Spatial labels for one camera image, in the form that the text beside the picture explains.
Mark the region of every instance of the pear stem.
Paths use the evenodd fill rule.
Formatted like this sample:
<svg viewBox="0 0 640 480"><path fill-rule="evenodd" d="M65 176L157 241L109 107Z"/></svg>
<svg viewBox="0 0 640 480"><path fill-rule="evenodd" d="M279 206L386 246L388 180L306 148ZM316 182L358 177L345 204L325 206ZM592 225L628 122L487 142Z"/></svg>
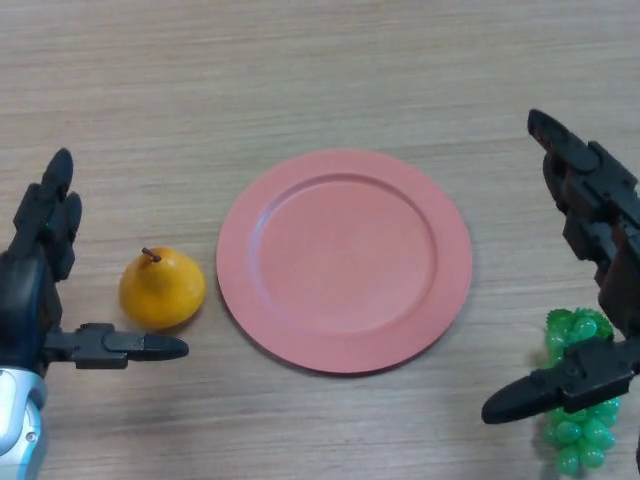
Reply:
<svg viewBox="0 0 640 480"><path fill-rule="evenodd" d="M153 263L158 263L162 260L162 257L160 255L156 255L148 248L143 248L142 253L144 253L145 255L149 255L151 257L151 260L153 260Z"/></svg>

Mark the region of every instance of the wood grain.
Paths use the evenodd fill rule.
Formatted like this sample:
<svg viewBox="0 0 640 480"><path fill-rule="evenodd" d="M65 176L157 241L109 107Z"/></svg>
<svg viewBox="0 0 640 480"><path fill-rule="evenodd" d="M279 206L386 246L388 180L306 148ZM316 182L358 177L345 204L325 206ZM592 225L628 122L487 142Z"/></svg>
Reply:
<svg viewBox="0 0 640 480"><path fill-rule="evenodd" d="M41 478L552 479L535 422L480 408L531 368L550 308L596 306L593 268L561 237L526 132L531 107L640 173L637 0L2 0L0 241L60 147L85 217L65 325L114 322L141 246L210 281L181 333L191 355L47 377ZM224 217L257 176L328 147L391 153L459 204L474 242L457 324L401 369L357 380L275 364L215 290ZM605 476L635 478L640 394L623 399Z"/></svg>

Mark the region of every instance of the robotic hand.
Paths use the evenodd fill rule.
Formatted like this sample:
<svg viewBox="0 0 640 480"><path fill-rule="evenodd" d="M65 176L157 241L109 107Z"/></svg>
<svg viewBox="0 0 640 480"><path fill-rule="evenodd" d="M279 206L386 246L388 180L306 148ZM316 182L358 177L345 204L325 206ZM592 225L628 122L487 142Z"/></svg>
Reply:
<svg viewBox="0 0 640 480"><path fill-rule="evenodd" d="M595 263L598 302L624 340L594 337L570 346L555 367L536 370L489 398L482 409L487 424L559 407L577 412L628 393L640 372L637 179L598 143L584 144L543 112L529 112L528 130L547 152L542 170L566 216L563 236L579 260ZM636 462L640 471L640 450Z"/></svg>
<svg viewBox="0 0 640 480"><path fill-rule="evenodd" d="M14 218L16 234L0 253L0 478L37 478L47 447L41 410L51 362L79 369L124 369L128 360L188 355L186 343L164 335L116 332L111 324L61 330L56 283L68 278L82 216L68 193L73 160L62 149L40 184L32 184Z"/></svg>

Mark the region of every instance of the grape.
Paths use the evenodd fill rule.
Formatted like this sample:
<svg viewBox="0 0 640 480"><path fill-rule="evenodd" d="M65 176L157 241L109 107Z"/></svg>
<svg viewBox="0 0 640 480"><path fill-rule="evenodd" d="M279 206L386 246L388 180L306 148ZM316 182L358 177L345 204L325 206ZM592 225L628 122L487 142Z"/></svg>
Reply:
<svg viewBox="0 0 640 480"><path fill-rule="evenodd" d="M556 427L556 438L565 445L575 442L581 435L582 428L577 423L565 420Z"/></svg>
<svg viewBox="0 0 640 480"><path fill-rule="evenodd" d="M547 330L566 337L575 323L573 312L566 309L552 310L547 315Z"/></svg>
<svg viewBox="0 0 640 480"><path fill-rule="evenodd" d="M584 432L584 438L594 447L600 450L606 451L612 448L616 439L609 429L599 420L592 418L586 422L582 430Z"/></svg>
<svg viewBox="0 0 640 480"><path fill-rule="evenodd" d="M611 415L611 416L602 415L599 417L599 419L605 426L609 428L614 427L618 424L617 415Z"/></svg>
<svg viewBox="0 0 640 480"><path fill-rule="evenodd" d="M556 427L554 425L547 425L542 430L542 438L545 443L553 448L560 446L560 440L556 436Z"/></svg>
<svg viewBox="0 0 640 480"><path fill-rule="evenodd" d="M575 445L563 448L556 459L556 469L561 475L575 475L580 467L580 452Z"/></svg>
<svg viewBox="0 0 640 480"><path fill-rule="evenodd" d="M571 343L581 342L593 337L598 331L598 325L591 318L581 318L571 329L569 341Z"/></svg>
<svg viewBox="0 0 640 480"><path fill-rule="evenodd" d="M604 452L589 443L578 446L580 463L587 468L600 468L604 464Z"/></svg>
<svg viewBox="0 0 640 480"><path fill-rule="evenodd" d="M562 361L564 349L571 344L613 334L608 319L591 309L552 310L547 316L545 344L551 368ZM580 466L600 468L605 453L616 443L610 428L617 424L620 399L614 398L575 413L557 408L547 413L550 424L543 430L545 443L558 449L556 469L561 475L575 475Z"/></svg>
<svg viewBox="0 0 640 480"><path fill-rule="evenodd" d="M594 407L591 407L590 413L595 416L603 416L610 417L618 413L620 409L620 399L613 398L611 400L607 400L606 402L602 402Z"/></svg>
<svg viewBox="0 0 640 480"><path fill-rule="evenodd" d="M553 331L547 333L545 341L552 356L556 356L558 353L562 354L567 343L566 339L560 333Z"/></svg>

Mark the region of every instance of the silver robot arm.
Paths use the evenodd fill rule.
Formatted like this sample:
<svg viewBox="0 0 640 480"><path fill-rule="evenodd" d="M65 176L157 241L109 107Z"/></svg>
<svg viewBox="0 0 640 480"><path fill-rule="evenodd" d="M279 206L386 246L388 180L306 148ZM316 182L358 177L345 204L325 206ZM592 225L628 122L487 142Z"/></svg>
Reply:
<svg viewBox="0 0 640 480"><path fill-rule="evenodd" d="M0 367L0 479L36 480L47 450L40 410L47 387L28 370Z"/></svg>

